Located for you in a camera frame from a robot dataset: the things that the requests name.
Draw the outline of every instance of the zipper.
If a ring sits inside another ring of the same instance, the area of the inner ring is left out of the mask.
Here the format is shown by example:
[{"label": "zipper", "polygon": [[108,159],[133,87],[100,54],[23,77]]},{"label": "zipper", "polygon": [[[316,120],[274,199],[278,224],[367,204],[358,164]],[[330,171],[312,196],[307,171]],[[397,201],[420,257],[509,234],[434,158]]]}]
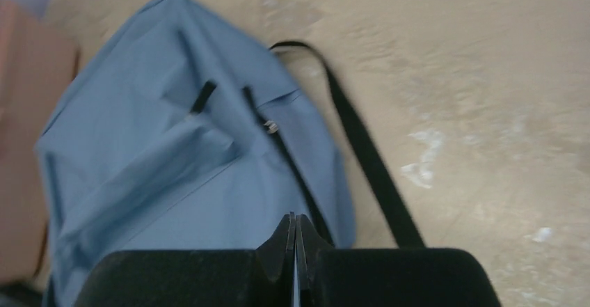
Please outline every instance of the zipper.
[{"label": "zipper", "polygon": [[289,148],[287,148],[287,145],[285,145],[285,142],[283,141],[283,139],[280,135],[279,126],[274,121],[267,120],[263,115],[261,115],[258,112],[258,110],[256,109],[256,105],[254,103],[254,98],[253,98],[252,90],[250,89],[250,87],[245,87],[243,89],[243,91],[244,91],[244,96],[246,97],[246,100],[248,101],[248,104],[250,105],[250,108],[252,109],[252,112],[254,113],[254,115],[256,116],[256,119],[258,120],[258,123],[262,126],[264,131],[269,135],[271,140],[275,143],[276,147],[279,149],[280,154],[283,156],[285,161],[287,161],[287,164],[289,164],[289,167],[291,168],[291,171],[292,171],[293,175],[295,176],[295,179],[297,180],[297,184],[299,185],[299,189],[301,190],[301,193],[303,194],[305,204],[307,205],[307,207],[310,211],[310,214],[312,217],[311,218],[312,222],[313,222],[315,229],[317,230],[319,236],[321,236],[324,240],[326,240],[330,245],[333,246],[334,240],[332,239],[332,235],[330,234],[330,231],[328,229],[328,225],[326,225],[326,220],[324,220],[324,217],[321,215],[321,212],[319,211],[319,208],[317,207],[317,204],[312,196],[310,188],[305,183],[305,180],[303,179],[303,175],[299,171],[299,168],[297,168],[295,160],[293,160],[293,157],[291,156],[291,153],[289,152]]}]

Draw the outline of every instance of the floor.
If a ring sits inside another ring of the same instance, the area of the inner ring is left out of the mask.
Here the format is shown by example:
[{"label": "floor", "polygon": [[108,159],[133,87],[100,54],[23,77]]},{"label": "floor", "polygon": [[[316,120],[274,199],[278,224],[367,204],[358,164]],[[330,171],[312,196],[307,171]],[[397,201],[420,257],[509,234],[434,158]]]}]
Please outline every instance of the floor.
[{"label": "floor", "polygon": [[[86,62],[146,1],[51,0],[45,20]],[[505,306],[587,306],[590,0],[200,1],[324,51],[429,245],[473,253]],[[394,246],[317,64],[290,66],[346,156],[357,246]]]}]

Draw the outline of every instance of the backpack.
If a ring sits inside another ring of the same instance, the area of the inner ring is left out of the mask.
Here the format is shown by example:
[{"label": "backpack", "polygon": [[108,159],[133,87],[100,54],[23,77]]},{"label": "backpack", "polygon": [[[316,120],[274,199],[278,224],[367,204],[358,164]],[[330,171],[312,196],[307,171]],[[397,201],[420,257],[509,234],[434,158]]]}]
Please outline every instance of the backpack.
[{"label": "backpack", "polygon": [[[344,130],[400,246],[424,246],[327,62]],[[50,211],[46,301],[71,306],[121,250],[254,249],[289,212],[356,237],[342,156],[266,47],[193,0],[152,0],[64,92],[36,150]]]}]

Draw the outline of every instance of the black strap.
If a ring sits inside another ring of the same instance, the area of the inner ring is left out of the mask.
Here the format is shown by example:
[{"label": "black strap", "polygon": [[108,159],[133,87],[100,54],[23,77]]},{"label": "black strap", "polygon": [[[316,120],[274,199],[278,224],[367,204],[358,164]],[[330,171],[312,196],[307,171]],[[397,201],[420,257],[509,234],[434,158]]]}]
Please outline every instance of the black strap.
[{"label": "black strap", "polygon": [[202,87],[199,96],[197,96],[197,99],[195,100],[193,107],[191,107],[191,113],[202,112],[202,110],[205,108],[207,100],[209,99],[209,97],[211,97],[211,94],[213,93],[215,88],[217,88],[217,85],[212,81],[205,82],[205,85]]},{"label": "black strap", "polygon": [[326,71],[332,101],[336,106],[340,122],[346,132],[346,137],[358,159],[363,173],[367,177],[375,198],[387,219],[395,241],[400,248],[425,247],[408,208],[401,199],[393,179],[379,155],[379,152],[367,128],[363,125],[358,114],[344,94],[336,76],[326,59],[312,46],[305,42],[286,40],[277,42],[270,50],[279,47],[302,47],[316,56]]}]

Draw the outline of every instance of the zipper pull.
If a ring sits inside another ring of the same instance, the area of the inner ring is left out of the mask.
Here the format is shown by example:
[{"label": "zipper pull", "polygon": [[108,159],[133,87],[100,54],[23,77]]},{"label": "zipper pull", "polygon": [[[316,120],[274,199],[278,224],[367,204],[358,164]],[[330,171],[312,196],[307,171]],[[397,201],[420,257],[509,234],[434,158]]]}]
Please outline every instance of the zipper pull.
[{"label": "zipper pull", "polygon": [[268,134],[275,134],[278,132],[278,125],[272,120],[265,122],[263,126],[266,127],[266,133]]}]

